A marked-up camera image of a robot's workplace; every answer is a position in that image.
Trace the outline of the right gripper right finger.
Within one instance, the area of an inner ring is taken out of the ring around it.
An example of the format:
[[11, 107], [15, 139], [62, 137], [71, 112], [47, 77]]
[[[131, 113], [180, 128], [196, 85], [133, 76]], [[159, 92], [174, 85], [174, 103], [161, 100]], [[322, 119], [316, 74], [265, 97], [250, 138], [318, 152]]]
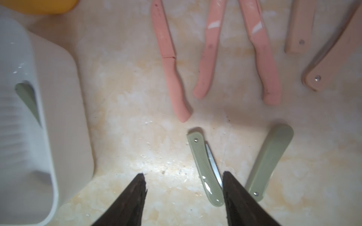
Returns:
[[222, 177], [223, 196], [229, 226], [279, 226], [229, 172]]

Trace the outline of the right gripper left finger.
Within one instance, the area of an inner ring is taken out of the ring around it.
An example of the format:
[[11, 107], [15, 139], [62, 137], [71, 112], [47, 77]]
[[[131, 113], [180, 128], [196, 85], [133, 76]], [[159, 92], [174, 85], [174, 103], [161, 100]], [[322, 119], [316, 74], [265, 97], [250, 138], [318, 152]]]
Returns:
[[93, 225], [140, 226], [146, 195], [145, 177], [139, 173]]

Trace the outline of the green folding knife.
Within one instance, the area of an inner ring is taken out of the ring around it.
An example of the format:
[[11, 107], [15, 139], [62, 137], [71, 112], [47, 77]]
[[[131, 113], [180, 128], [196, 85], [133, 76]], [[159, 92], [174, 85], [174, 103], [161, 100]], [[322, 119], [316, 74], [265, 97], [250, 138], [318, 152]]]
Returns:
[[208, 142], [200, 130], [189, 131], [187, 139], [206, 197], [213, 206], [223, 206], [222, 177]]
[[287, 124], [274, 126], [266, 136], [245, 185], [256, 202], [263, 200], [272, 174], [293, 136], [294, 130]]
[[34, 118], [37, 120], [41, 126], [35, 90], [30, 83], [21, 82], [15, 85], [15, 92], [23, 103], [28, 107], [30, 112], [33, 114]]

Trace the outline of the white plastic storage box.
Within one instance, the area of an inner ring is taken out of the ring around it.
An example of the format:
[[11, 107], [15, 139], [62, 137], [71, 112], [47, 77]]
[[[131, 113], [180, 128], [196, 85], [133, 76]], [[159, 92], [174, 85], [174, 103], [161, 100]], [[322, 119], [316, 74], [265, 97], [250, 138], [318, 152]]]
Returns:
[[[21, 82], [35, 90], [41, 126], [15, 92]], [[1, 225], [48, 224], [93, 171], [73, 57], [1, 18]]]

